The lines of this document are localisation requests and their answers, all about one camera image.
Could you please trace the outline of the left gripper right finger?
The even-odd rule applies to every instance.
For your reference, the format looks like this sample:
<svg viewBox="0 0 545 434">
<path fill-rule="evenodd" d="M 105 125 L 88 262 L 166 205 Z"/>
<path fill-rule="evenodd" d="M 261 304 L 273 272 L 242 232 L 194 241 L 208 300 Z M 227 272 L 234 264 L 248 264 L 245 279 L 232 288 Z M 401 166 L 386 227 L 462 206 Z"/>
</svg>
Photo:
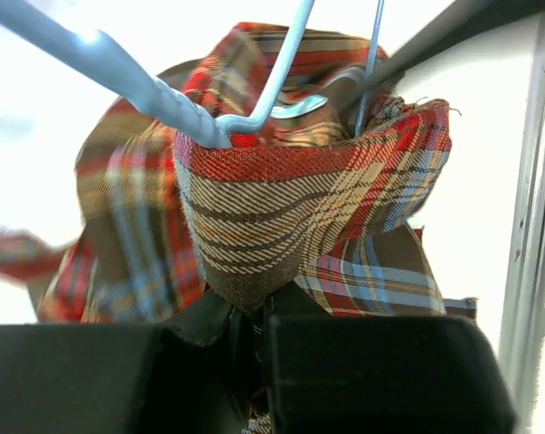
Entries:
<svg viewBox="0 0 545 434">
<path fill-rule="evenodd" d="M 512 433 L 483 332 L 454 316 L 335 317 L 295 284 L 264 305 L 277 433 Z"/>
</svg>

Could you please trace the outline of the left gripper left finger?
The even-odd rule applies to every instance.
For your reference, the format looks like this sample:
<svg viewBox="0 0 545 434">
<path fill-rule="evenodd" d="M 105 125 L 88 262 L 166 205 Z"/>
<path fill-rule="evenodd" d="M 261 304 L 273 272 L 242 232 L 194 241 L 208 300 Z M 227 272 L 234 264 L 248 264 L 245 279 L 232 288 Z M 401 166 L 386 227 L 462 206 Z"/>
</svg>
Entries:
<svg viewBox="0 0 545 434">
<path fill-rule="evenodd" d="M 0 325 L 0 433 L 238 433 L 249 354 L 211 292 L 159 324 Z"/>
</svg>

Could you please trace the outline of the red plaid shirt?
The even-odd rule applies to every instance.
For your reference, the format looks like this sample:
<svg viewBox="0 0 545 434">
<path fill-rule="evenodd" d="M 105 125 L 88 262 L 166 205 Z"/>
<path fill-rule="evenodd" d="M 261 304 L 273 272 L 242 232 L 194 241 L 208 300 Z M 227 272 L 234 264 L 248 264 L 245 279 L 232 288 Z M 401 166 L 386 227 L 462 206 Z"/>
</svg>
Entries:
<svg viewBox="0 0 545 434">
<path fill-rule="evenodd" d="M 321 108 L 204 148 L 117 99 L 75 165 L 83 229 L 53 248 L 0 232 L 0 276 L 24 283 L 36 325 L 159 324 L 213 293 L 250 331 L 249 413 L 268 405 L 264 305 L 289 284 L 335 317 L 449 316 L 409 218 L 451 150 L 450 106 L 379 86 L 352 121 L 369 42 L 306 30 L 278 96 Z"/>
</svg>

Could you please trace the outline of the blue hanger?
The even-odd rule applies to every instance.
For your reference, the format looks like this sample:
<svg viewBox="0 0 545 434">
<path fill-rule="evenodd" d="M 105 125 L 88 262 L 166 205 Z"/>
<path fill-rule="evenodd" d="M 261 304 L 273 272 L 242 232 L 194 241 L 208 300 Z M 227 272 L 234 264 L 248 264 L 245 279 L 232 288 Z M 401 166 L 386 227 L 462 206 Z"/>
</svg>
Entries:
<svg viewBox="0 0 545 434">
<path fill-rule="evenodd" d="M 289 119 L 311 113 L 327 98 L 313 94 L 286 105 L 277 101 L 303 40 L 313 2 L 303 1 L 284 31 L 276 61 L 251 114 L 213 118 L 202 106 L 150 75 L 111 36 L 85 27 L 78 32 L 60 25 L 25 1 L 0 1 L 0 25 L 47 52 L 75 71 L 117 93 L 144 115 L 176 128 L 204 148 L 229 148 L 230 135 L 254 134 L 268 118 Z"/>
</svg>

